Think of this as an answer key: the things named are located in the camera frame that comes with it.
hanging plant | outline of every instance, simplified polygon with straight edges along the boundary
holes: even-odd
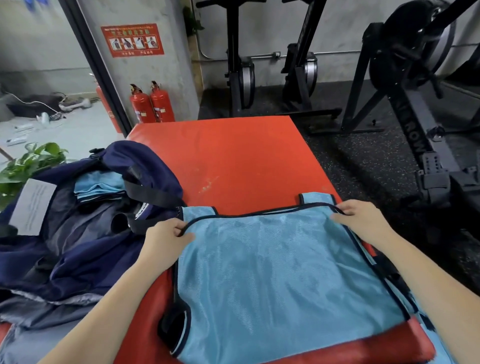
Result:
[[[66,162],[66,149],[60,149],[57,143],[37,143],[25,145],[27,153],[14,159],[0,172],[0,211],[17,196],[27,180],[35,173]]]
[[[185,21],[185,29],[187,30],[187,36],[193,36],[198,33],[199,30],[204,30],[200,20],[195,19],[195,15],[189,6],[183,7],[183,19]]]

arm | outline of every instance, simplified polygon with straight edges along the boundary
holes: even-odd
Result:
[[[334,214],[331,219],[351,228],[392,261],[458,364],[476,363],[480,357],[480,297],[396,234],[373,204],[351,200],[338,208],[347,216]]]
[[[112,363],[144,295],[194,239],[177,237],[185,225],[172,219],[150,228],[137,262],[39,364]]]

gray wall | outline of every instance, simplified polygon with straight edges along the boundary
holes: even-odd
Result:
[[[336,52],[361,49],[361,38],[369,23],[385,21],[403,0],[329,0],[313,40],[311,51]],[[456,44],[480,41],[480,22],[468,22],[479,4],[474,5],[459,20]],[[307,5],[302,1],[283,4],[280,0],[267,3],[246,3],[240,8],[240,55],[281,51],[298,40]],[[225,58],[227,49],[226,11],[218,6],[195,10],[206,28],[199,40],[204,54],[211,58]],[[441,72],[448,73],[468,59],[474,47],[452,49],[450,60]],[[319,82],[352,80],[359,54],[319,55]],[[285,59],[256,60],[258,85],[280,85],[285,75],[280,73]],[[205,88],[226,87],[223,77],[226,62],[203,62]]]
[[[90,72],[58,0],[35,12],[0,0],[0,83],[10,92],[95,92]]]
[[[149,92],[152,80],[169,93],[177,121],[198,117],[185,24],[179,0],[79,0],[85,19],[132,123],[130,84]],[[164,55],[113,58],[102,35],[103,25],[157,23]]]

fire extinguisher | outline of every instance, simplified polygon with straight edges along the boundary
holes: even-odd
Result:
[[[150,99],[152,100],[158,122],[175,122],[175,114],[173,113],[168,92],[162,90],[155,81],[152,81]]]
[[[156,122],[150,97],[148,97],[147,94],[144,94],[137,85],[131,84],[130,86],[132,86],[132,96],[130,96],[130,102],[132,103],[133,110],[137,115],[138,122],[144,124]]]
[[[108,104],[107,99],[105,98],[105,95],[103,94],[102,88],[98,84],[98,81],[96,80],[93,73],[91,73],[90,76],[92,76],[95,79],[96,93],[97,93],[98,97],[100,98],[100,101],[102,101],[103,107],[107,111],[107,114],[110,117],[110,120],[112,120],[112,124],[115,127],[115,130],[117,131],[117,133],[122,134],[122,131],[119,127],[119,123],[118,123],[117,119],[115,118],[115,116],[113,115],[113,111],[110,108],[110,105]]]

fire extinguisher instruction sign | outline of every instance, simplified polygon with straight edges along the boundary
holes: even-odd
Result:
[[[165,54],[158,26],[155,23],[112,25],[101,28],[114,58]]]

